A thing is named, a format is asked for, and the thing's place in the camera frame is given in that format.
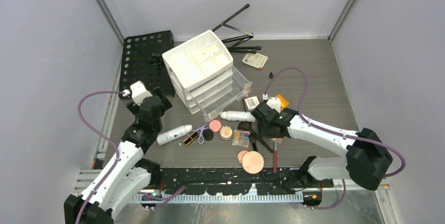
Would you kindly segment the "red handled makeup brush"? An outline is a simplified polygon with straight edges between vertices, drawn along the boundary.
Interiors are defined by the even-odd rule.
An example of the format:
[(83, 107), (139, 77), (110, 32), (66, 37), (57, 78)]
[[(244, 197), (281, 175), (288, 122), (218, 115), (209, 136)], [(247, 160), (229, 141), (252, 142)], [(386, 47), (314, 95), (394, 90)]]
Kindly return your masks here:
[(277, 142), (274, 142), (273, 144), (273, 173), (277, 173), (277, 164), (278, 164), (278, 152), (277, 152), (278, 144)]

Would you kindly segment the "black makeup brush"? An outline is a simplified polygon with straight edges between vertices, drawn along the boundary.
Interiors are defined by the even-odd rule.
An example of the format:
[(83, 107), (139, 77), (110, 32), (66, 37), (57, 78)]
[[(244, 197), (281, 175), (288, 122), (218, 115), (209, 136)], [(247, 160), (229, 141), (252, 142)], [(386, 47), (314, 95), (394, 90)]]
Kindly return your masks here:
[(256, 145), (256, 137), (254, 135), (252, 135), (252, 134), (249, 135), (249, 142), (250, 142), (250, 144), (252, 146), (252, 149), (257, 152), (258, 148), (257, 148), (257, 145)]
[(270, 153), (273, 153), (273, 149), (269, 146), (269, 144), (267, 144), (265, 142), (265, 140), (260, 137), (253, 129), (252, 129), (252, 124), (251, 122), (240, 122), (238, 124), (238, 130), (243, 130), (243, 131), (249, 131), (250, 134), (254, 135), (256, 137), (256, 144), (257, 141), (262, 144)]

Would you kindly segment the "white plastic drawer organizer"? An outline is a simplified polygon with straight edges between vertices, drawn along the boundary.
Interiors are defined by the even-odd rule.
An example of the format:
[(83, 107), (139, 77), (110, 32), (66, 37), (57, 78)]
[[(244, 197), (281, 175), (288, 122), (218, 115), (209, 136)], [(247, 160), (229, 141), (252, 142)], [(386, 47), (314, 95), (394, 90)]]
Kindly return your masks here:
[(191, 114), (204, 121), (251, 92), (249, 81), (233, 64), (233, 57), (212, 31), (181, 43), (162, 54), (173, 88)]

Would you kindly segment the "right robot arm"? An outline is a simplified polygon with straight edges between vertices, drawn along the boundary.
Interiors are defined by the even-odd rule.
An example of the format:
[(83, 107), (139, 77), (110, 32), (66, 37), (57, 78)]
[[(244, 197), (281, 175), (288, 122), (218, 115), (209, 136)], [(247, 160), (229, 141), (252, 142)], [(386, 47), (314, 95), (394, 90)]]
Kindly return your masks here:
[(325, 179), (352, 180), (367, 190), (376, 190), (393, 158), (376, 133), (364, 128), (359, 132), (339, 129), (311, 120), (296, 110), (281, 112), (261, 102), (252, 112), (260, 135), (265, 138), (293, 138), (327, 149), (336, 157), (309, 156), (297, 177), (305, 187), (314, 187)]

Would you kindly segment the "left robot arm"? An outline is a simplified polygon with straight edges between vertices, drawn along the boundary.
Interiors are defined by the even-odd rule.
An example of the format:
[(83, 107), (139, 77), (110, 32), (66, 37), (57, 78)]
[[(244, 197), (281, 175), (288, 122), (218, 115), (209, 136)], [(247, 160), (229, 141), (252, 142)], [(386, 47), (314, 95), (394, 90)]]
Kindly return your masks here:
[(162, 131), (161, 117), (172, 107), (159, 88), (142, 93), (127, 108), (135, 116), (115, 153), (95, 180), (78, 196), (64, 202), (65, 223), (114, 223), (118, 214), (143, 187), (156, 189), (161, 182), (159, 164), (144, 159)]

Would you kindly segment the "large white spray bottle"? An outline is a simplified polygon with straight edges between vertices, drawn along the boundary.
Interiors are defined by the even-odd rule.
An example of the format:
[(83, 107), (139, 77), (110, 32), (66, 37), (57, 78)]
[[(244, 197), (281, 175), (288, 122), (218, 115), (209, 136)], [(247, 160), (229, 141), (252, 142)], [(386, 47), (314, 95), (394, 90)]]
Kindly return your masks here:
[(176, 140), (180, 137), (187, 135), (191, 130), (192, 130), (191, 124), (179, 126), (177, 128), (174, 128), (172, 130), (169, 130), (167, 132), (158, 135), (157, 142), (159, 145), (164, 145), (166, 143), (169, 143), (173, 140)]

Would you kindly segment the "yellow red toy block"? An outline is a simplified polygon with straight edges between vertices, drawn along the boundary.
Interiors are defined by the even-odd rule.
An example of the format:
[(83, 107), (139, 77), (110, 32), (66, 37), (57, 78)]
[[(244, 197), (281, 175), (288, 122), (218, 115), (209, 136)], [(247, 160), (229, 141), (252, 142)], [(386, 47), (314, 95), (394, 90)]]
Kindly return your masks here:
[(277, 98), (280, 100), (280, 111), (283, 111), (289, 106), (289, 102), (282, 95), (278, 94)]

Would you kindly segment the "white barcode packet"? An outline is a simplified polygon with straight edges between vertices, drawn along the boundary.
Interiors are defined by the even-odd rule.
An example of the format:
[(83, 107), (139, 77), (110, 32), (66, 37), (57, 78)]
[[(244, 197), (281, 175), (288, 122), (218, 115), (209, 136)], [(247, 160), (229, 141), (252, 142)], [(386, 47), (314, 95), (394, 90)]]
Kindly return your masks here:
[(259, 105), (260, 102), (257, 96), (253, 96), (245, 98), (244, 103), (247, 111), (253, 111)]

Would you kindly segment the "colorful eyeshadow palette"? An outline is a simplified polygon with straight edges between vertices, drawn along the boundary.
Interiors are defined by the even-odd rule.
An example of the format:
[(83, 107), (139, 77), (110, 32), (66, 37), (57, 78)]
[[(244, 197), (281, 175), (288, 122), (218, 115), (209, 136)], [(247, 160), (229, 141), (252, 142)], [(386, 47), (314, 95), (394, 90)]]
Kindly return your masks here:
[(232, 136), (232, 146), (239, 146), (239, 147), (249, 147), (249, 131), (243, 131), (243, 130), (234, 130), (233, 136)]

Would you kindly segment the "small white bottle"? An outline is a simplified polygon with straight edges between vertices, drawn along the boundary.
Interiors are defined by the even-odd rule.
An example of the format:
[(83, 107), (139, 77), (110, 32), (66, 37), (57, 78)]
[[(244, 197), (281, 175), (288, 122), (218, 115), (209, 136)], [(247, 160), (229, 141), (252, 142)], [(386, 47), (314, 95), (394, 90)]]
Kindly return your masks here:
[(254, 122), (256, 120), (251, 113), (243, 111), (221, 112), (220, 118), (227, 121), (239, 121), (239, 122)]

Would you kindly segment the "large round powder compact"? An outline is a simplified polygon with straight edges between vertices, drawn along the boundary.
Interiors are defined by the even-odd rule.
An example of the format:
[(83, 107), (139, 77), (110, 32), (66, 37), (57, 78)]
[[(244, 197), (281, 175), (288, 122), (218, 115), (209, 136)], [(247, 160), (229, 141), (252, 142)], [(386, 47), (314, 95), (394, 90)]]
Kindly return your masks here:
[(241, 158), (241, 164), (248, 174), (257, 174), (264, 168), (264, 158), (256, 151), (249, 151)]

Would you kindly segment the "black gold lipstick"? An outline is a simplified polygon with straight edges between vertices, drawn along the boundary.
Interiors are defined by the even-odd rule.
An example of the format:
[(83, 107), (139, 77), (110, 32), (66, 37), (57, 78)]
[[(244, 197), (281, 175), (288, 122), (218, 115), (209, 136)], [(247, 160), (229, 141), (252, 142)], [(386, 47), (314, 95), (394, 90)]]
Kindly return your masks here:
[(197, 135), (197, 134), (190, 135), (186, 139), (183, 140), (183, 143), (185, 144), (185, 146), (189, 146), (198, 137), (199, 137), (199, 135)]

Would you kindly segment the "small pink powder puff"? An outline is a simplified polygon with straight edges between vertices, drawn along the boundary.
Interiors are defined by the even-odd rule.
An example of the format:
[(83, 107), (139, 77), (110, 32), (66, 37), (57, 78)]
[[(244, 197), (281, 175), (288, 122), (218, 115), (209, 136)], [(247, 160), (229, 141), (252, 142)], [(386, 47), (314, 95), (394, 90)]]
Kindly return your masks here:
[(242, 164), (243, 157), (248, 153), (247, 150), (240, 151), (237, 155), (238, 162)]

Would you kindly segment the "beige powder jar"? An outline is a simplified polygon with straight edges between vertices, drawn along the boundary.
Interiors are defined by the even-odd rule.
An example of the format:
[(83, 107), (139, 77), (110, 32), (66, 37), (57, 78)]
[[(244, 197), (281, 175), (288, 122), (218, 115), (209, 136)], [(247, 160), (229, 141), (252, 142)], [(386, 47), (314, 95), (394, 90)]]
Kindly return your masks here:
[(229, 126), (223, 126), (219, 131), (219, 135), (223, 141), (230, 141), (233, 136), (233, 130)]

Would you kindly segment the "purple eyelash curler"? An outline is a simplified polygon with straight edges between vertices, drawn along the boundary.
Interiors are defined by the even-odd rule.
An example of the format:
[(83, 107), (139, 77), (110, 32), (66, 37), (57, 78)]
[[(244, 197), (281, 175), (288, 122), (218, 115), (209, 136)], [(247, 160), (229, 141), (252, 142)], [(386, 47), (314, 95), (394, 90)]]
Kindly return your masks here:
[(202, 136), (202, 131), (203, 131), (204, 129), (208, 129), (208, 125), (207, 125), (207, 124), (205, 124), (205, 125), (203, 125), (203, 126), (197, 128), (197, 129), (191, 130), (191, 131), (187, 134), (187, 137), (190, 136), (190, 135), (193, 135), (193, 134), (197, 134), (197, 135), (199, 135), (199, 137), (198, 137), (196, 140), (194, 140), (193, 142), (197, 141), (198, 144), (203, 144), (203, 143), (204, 143), (204, 138), (203, 138), (203, 136)]

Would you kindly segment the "pink round compact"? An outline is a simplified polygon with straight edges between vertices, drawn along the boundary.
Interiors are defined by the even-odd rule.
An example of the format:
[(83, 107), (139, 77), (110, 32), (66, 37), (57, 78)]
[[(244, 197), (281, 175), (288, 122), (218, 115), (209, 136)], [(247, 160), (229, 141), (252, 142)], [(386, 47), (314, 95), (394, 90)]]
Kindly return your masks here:
[(219, 120), (212, 120), (209, 122), (208, 127), (214, 133), (219, 132), (222, 128), (222, 123)]

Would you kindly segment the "black round jar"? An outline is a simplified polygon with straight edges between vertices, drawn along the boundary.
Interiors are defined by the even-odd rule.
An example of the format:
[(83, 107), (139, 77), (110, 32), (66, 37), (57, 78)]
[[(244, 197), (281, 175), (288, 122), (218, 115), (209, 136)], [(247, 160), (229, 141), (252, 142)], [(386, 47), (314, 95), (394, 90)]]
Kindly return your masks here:
[(211, 141), (214, 138), (214, 132), (211, 129), (204, 129), (202, 131), (204, 141)]

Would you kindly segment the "black music stand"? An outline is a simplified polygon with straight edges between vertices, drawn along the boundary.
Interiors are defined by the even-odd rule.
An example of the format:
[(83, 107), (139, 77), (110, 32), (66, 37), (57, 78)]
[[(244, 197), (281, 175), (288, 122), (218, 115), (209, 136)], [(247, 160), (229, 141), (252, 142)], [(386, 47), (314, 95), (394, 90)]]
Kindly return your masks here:
[[(216, 31), (220, 27), (227, 27), (241, 33), (240, 36), (222, 40), (224, 45), (233, 43), (228, 47), (230, 53), (256, 53), (261, 50), (260, 46), (243, 47), (241, 44), (252, 39), (253, 33), (228, 24), (249, 7), (250, 4), (246, 4), (212, 29)], [(132, 83), (142, 81), (149, 90), (159, 87), (164, 94), (174, 97), (175, 91), (162, 59), (162, 53), (173, 47), (174, 37), (171, 30), (125, 38), (118, 90), (128, 90)]]

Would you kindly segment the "white sachet packet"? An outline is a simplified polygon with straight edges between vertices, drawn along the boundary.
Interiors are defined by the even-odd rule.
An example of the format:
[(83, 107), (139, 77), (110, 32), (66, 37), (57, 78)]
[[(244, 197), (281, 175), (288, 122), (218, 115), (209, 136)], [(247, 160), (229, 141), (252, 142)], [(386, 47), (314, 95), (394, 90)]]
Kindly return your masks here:
[(268, 58), (268, 56), (259, 53), (247, 53), (242, 59), (242, 63), (257, 69), (263, 69)]

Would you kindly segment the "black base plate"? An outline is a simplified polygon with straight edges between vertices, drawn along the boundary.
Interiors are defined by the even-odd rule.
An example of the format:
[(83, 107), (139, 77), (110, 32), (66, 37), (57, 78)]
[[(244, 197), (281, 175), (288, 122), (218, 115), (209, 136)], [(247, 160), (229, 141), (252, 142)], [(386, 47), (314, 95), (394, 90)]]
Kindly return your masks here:
[(162, 168), (145, 189), (160, 190), (172, 194), (185, 186), (186, 195), (245, 195), (256, 189), (258, 195), (290, 195), (296, 191), (312, 188), (332, 188), (331, 179), (313, 183), (303, 182), (297, 169), (283, 167), (273, 172), (265, 168), (262, 173), (248, 174), (242, 168)]

